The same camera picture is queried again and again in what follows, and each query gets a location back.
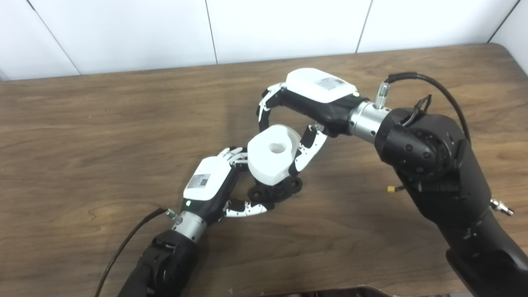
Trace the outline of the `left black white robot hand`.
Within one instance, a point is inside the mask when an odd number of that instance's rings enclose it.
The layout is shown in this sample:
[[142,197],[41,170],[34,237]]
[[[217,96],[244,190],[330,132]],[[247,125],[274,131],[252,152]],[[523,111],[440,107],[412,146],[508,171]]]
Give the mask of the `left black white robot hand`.
[[204,158],[183,191],[181,212],[197,215],[208,226],[224,217],[248,217],[275,209],[274,203],[258,203],[231,197],[242,173],[248,171],[246,147],[226,147]]

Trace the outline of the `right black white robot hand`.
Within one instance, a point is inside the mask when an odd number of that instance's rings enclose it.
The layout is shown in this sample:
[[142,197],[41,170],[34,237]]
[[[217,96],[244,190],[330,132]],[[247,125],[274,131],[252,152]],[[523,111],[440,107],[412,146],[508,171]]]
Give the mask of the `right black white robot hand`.
[[357,88],[341,78],[315,68],[288,73],[285,82],[268,87],[257,108],[259,130],[269,127],[269,116],[275,107],[284,106],[313,122],[307,125],[292,163],[288,167],[295,177],[305,169],[328,137],[351,135],[351,115],[364,102]]

